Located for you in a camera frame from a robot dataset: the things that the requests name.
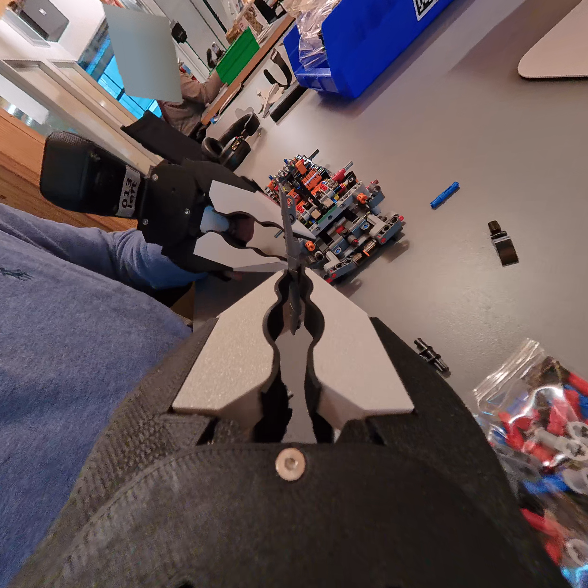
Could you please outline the beige stand base plate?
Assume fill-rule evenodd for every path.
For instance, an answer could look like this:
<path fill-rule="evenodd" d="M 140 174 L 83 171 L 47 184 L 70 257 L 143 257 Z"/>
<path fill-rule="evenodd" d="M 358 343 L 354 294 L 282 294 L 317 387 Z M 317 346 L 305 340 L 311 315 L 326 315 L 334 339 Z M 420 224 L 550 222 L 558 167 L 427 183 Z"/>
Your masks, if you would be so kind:
<path fill-rule="evenodd" d="M 581 1 L 518 63 L 524 79 L 587 78 L 587 1 Z"/>

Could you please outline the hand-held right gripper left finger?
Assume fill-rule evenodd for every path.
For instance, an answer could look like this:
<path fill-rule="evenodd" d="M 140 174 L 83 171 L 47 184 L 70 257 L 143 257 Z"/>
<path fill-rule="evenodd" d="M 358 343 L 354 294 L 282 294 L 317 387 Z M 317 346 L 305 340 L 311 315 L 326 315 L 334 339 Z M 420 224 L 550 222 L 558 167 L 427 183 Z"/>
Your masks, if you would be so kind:
<path fill-rule="evenodd" d="M 255 442 L 281 442 L 290 421 L 289 394 L 276 341 L 290 278 L 283 270 L 214 320 L 172 409 L 236 422 Z"/>

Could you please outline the zip bag of lego pins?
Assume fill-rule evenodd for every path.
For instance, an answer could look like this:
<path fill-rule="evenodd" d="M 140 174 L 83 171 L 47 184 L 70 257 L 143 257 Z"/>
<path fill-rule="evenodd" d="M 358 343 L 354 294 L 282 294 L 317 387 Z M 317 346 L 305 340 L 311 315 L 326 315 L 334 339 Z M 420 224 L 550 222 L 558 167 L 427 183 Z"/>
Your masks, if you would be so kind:
<path fill-rule="evenodd" d="M 518 506 L 571 587 L 587 587 L 587 381 L 526 339 L 474 390 Z"/>

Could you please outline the blue storage bin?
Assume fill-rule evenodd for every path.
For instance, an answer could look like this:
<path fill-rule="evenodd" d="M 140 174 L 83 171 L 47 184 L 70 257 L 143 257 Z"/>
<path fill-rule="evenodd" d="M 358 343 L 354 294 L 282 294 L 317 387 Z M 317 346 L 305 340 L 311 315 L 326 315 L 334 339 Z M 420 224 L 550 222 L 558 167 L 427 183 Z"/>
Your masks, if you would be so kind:
<path fill-rule="evenodd" d="M 305 67 L 297 27 L 284 37 L 299 85 L 358 98 L 452 1 L 340 1 L 321 24 L 325 59 Z"/>

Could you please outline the dark grey lego beam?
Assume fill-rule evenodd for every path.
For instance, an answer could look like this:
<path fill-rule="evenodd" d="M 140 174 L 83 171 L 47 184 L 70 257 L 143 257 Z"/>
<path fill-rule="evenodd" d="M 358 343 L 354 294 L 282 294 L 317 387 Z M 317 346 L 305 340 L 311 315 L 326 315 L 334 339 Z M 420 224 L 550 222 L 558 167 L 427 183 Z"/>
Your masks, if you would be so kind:
<path fill-rule="evenodd" d="M 290 304 L 290 332 L 295 335 L 302 325 L 303 315 L 303 286 L 304 272 L 300 264 L 300 243 L 295 238 L 293 227 L 297 221 L 296 205 L 294 200 L 288 196 L 281 183 L 278 183 L 278 194 L 280 199 L 283 233 L 288 258 L 289 282 L 289 304 Z"/>

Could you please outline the multicoloured lego technic model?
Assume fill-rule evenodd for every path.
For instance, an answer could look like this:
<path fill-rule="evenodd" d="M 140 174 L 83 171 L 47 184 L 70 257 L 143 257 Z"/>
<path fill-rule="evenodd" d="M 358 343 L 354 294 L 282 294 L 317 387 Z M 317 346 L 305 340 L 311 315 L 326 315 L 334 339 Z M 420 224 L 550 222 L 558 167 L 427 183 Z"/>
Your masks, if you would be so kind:
<path fill-rule="evenodd" d="M 364 183 L 353 162 L 338 171 L 315 162 L 319 151 L 285 159 L 269 176 L 266 195 L 279 203 L 279 188 L 295 205 L 296 218 L 314 236 L 299 238 L 302 260 L 328 283 L 341 283 L 396 242 L 405 218 L 385 212 L 385 195 L 378 180 Z"/>

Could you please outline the black wall box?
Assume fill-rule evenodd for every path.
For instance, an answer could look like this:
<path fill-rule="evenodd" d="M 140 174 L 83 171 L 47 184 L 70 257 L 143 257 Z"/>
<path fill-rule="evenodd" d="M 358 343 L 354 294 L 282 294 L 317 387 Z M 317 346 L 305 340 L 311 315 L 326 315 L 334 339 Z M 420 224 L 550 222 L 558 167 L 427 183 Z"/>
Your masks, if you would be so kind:
<path fill-rule="evenodd" d="M 17 15 L 48 42 L 58 42 L 70 24 L 51 1 L 22 1 Z"/>

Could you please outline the person's left forearm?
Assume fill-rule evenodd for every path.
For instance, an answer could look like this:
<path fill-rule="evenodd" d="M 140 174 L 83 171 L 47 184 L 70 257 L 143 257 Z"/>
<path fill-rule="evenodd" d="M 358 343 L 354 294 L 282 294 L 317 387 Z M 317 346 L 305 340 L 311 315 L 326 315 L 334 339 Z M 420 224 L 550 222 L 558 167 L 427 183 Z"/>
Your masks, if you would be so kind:
<path fill-rule="evenodd" d="M 106 232 L 88 229 L 88 268 L 136 288 L 166 290 L 204 279 L 176 266 L 158 245 L 147 243 L 137 229 Z"/>

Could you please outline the black lego pin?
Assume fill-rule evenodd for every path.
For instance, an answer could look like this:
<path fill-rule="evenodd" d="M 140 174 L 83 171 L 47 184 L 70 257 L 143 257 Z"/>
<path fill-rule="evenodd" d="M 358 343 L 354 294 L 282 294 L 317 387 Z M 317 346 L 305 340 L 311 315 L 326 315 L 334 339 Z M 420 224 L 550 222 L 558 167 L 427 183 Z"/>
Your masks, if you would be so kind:
<path fill-rule="evenodd" d="M 440 354 L 438 354 L 433 347 L 428 345 L 422 338 L 417 338 L 414 341 L 417 354 L 431 367 L 441 374 L 448 374 L 450 372 L 449 366 L 443 361 Z"/>

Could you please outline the black headphones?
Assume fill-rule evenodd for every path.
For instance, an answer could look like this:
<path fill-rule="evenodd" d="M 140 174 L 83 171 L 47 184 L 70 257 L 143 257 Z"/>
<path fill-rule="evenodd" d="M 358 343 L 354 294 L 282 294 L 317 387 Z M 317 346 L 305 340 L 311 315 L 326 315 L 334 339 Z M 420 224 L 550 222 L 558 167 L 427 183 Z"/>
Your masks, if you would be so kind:
<path fill-rule="evenodd" d="M 234 172 L 251 152 L 247 139 L 258 131 L 259 126 L 257 114 L 248 112 L 235 121 L 219 139 L 205 137 L 201 143 L 202 153 L 209 161 Z"/>

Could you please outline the small white object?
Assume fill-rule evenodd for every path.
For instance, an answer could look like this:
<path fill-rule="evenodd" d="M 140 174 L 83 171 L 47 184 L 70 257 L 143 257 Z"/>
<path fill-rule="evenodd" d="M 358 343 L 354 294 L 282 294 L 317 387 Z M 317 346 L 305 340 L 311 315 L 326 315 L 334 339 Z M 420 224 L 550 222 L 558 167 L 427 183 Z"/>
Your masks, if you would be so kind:
<path fill-rule="evenodd" d="M 284 94 L 285 89 L 279 84 L 273 84 L 270 88 L 257 90 L 256 95 L 261 101 L 261 109 L 259 115 L 261 118 L 266 118 L 269 114 L 270 108 L 279 100 Z"/>

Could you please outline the clear bags of lego parts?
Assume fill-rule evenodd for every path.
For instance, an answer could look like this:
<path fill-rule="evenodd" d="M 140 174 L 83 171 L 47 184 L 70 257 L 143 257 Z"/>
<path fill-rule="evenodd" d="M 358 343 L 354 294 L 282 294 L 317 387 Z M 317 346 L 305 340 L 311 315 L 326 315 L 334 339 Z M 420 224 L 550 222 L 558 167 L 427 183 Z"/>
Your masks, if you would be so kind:
<path fill-rule="evenodd" d="M 282 1 L 282 7 L 296 19 L 299 59 L 305 71 L 324 68 L 327 63 L 322 24 L 340 1 Z"/>

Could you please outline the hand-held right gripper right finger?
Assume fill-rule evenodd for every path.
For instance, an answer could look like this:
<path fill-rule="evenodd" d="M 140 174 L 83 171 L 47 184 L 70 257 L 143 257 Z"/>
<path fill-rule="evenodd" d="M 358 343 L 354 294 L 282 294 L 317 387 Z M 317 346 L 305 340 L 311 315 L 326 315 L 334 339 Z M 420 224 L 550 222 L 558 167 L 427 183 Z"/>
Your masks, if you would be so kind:
<path fill-rule="evenodd" d="M 312 337 L 305 401 L 317 442 L 333 442 L 353 421 L 406 415 L 414 404 L 370 317 L 312 271 L 300 284 Z"/>

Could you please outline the black office chair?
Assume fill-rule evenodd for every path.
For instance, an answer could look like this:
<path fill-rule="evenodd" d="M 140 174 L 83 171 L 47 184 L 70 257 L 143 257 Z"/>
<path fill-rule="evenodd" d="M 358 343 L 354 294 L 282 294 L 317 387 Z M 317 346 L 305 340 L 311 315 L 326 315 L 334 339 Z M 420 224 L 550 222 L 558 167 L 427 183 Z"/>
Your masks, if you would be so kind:
<path fill-rule="evenodd" d="M 200 143 L 149 111 L 134 123 L 121 126 L 121 131 L 170 164 L 180 165 L 185 160 L 208 160 Z"/>

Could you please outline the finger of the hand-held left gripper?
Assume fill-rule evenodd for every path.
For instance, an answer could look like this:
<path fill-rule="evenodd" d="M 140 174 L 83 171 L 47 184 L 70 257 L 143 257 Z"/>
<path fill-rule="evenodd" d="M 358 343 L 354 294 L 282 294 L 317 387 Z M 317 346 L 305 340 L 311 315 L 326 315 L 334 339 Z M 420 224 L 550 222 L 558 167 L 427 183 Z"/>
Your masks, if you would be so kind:
<path fill-rule="evenodd" d="M 261 226 L 271 226 L 283 231 L 291 229 L 294 237 L 316 240 L 315 235 L 304 224 L 296 219 L 294 223 L 290 222 L 288 211 L 286 211 L 286 220 L 283 220 L 280 207 L 259 192 L 250 192 L 213 180 L 210 189 L 204 192 L 204 195 L 220 216 L 250 217 Z"/>
<path fill-rule="evenodd" d="M 264 254 L 254 247 L 231 245 L 217 232 L 207 232 L 196 241 L 194 256 L 232 271 L 280 271 L 288 268 L 283 258 Z"/>

